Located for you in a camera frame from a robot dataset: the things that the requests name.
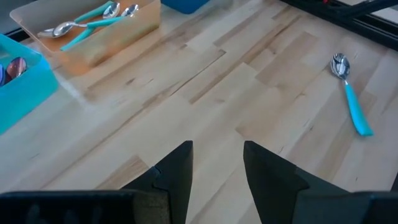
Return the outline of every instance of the spoon handle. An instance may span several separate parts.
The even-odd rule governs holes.
[[[124,19],[124,17],[116,17],[116,18],[112,18],[112,19],[103,19],[103,20],[96,21],[96,22],[89,22],[89,23],[87,23],[87,28],[97,28],[97,27],[101,27],[101,26],[108,26],[114,22],[120,21],[121,19]]]
[[[366,121],[366,117],[362,112],[361,105],[359,104],[359,101],[355,95],[354,89],[347,81],[345,83],[345,89],[349,112],[351,113],[351,117],[357,132],[362,136],[372,136],[373,131]]]
[[[75,44],[79,43],[80,41],[84,40],[87,38],[89,35],[91,35],[94,32],[95,28],[87,28],[84,30],[81,34],[79,34],[77,37],[75,37],[71,42],[69,42],[67,45],[61,47],[61,51],[66,51],[69,48],[73,47]]]
[[[107,9],[110,5],[112,5],[112,1],[108,1],[107,3],[103,4],[102,6],[87,12],[86,14],[83,14],[79,17],[77,17],[74,22],[79,23],[82,21],[85,21],[86,19],[91,19],[92,17],[100,16],[104,13],[105,9]]]

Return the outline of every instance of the blue container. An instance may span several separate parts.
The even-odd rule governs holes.
[[[184,14],[191,14],[198,10],[202,5],[209,0],[162,0],[162,4],[182,12]]]
[[[0,134],[14,125],[58,88],[58,82],[43,56],[0,35],[0,63],[23,57],[28,69],[20,77],[0,87]]]

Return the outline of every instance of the wood grain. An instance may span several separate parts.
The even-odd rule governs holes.
[[[373,137],[330,73],[337,52]],[[187,223],[260,223],[245,140],[350,191],[389,190],[398,171],[397,52],[281,1],[163,7],[159,29],[86,75],[54,69],[59,91],[0,136],[2,192],[117,189],[191,139]]]

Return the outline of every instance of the black metal frame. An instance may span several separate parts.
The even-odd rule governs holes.
[[[364,1],[353,6],[336,0],[281,1],[398,51],[398,24],[371,14],[398,5],[398,0]]]
[[[24,30],[22,30],[22,28],[18,28],[4,35],[18,42],[29,38],[29,35],[27,35],[27,33]]]

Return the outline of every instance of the metal spoon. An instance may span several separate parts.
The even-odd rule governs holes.
[[[112,3],[112,5],[108,6],[108,8],[105,9],[102,18],[104,19],[114,18],[119,14],[119,11],[120,11],[120,3],[114,2]]]
[[[333,74],[344,80],[349,112],[351,113],[357,132],[362,136],[372,136],[373,131],[366,121],[366,117],[362,112],[361,105],[355,95],[354,89],[347,82],[347,76],[349,75],[350,69],[347,57],[342,53],[335,54],[330,62],[330,68]]]
[[[22,57],[16,57],[10,62],[6,69],[6,75],[9,75],[12,79],[21,76],[27,70],[27,64],[25,59]]]
[[[105,12],[106,12],[106,11],[110,11],[111,8],[112,8],[112,9],[115,8],[116,10],[118,10],[117,13],[106,14]],[[84,21],[84,20],[86,20],[86,19],[89,19],[89,18],[91,18],[91,17],[98,16],[98,15],[101,15],[101,14],[103,15],[103,18],[104,18],[104,19],[109,19],[109,18],[112,18],[112,17],[116,17],[116,16],[118,15],[119,11],[120,11],[120,3],[108,1],[107,3],[103,4],[102,6],[96,8],[96,9],[90,11],[90,12],[87,12],[86,14],[84,14],[84,15],[82,15],[82,16],[76,18],[76,19],[73,21],[73,23],[78,24],[78,23],[81,22],[81,21]],[[42,38],[58,38],[58,37],[61,37],[62,35],[54,35],[54,34],[53,34],[54,29],[55,29],[55,28],[43,30],[42,32],[39,32],[39,33],[37,34],[37,36],[38,36],[38,37],[42,37]]]
[[[54,28],[53,37],[61,37],[67,34],[73,27],[87,27],[86,24],[77,24],[76,22],[63,22]]]
[[[127,7],[122,14],[120,15],[120,17],[116,17],[116,18],[112,18],[112,20],[114,20],[115,22],[117,22],[118,20],[122,19],[123,17],[132,17],[134,16],[134,13],[136,11],[139,10],[139,6],[137,4],[133,4],[129,7]],[[61,51],[66,51],[69,50],[71,47],[73,47],[75,44],[79,43],[80,41],[84,40],[85,38],[87,38],[88,36],[90,36],[95,28],[98,26],[98,24],[100,22],[103,21],[98,21],[98,22],[91,22],[89,24],[87,24],[87,29],[85,31],[83,31],[80,35],[78,35],[77,37],[75,37],[71,42],[69,42],[67,45],[63,46],[60,48]]]
[[[6,73],[4,72],[4,68],[0,65],[0,87],[4,86],[6,82]]]
[[[137,4],[132,4],[131,6],[127,7],[122,14],[120,15],[121,17],[129,16],[132,17],[134,16],[134,13],[139,10],[139,6]]]

